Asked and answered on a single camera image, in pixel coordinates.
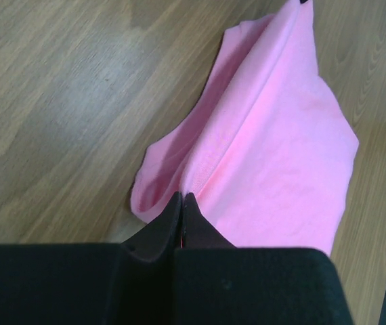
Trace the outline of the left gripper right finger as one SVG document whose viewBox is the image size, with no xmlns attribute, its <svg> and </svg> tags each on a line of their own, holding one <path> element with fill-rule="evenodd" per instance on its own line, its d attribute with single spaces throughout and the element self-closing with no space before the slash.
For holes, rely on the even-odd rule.
<svg viewBox="0 0 386 325">
<path fill-rule="evenodd" d="M 313 248 L 236 248 L 188 194 L 173 266 L 175 324 L 351 324 L 332 261 Z"/>
</svg>

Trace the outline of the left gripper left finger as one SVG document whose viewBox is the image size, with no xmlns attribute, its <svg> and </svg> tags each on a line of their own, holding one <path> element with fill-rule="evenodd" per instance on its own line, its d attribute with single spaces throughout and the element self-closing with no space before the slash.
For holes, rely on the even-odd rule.
<svg viewBox="0 0 386 325">
<path fill-rule="evenodd" d="M 181 204 L 120 244 L 0 244 L 0 324 L 169 324 Z"/>
</svg>

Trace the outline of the light pink t shirt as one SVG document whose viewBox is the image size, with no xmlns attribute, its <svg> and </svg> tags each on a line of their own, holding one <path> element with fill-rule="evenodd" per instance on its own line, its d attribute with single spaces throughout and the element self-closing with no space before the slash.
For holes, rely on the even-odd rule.
<svg viewBox="0 0 386 325">
<path fill-rule="evenodd" d="M 318 73 L 314 4 L 224 32 L 191 113 L 150 145 L 131 211 L 152 221 L 175 192 L 239 247 L 330 254 L 345 210 L 358 139 Z"/>
</svg>

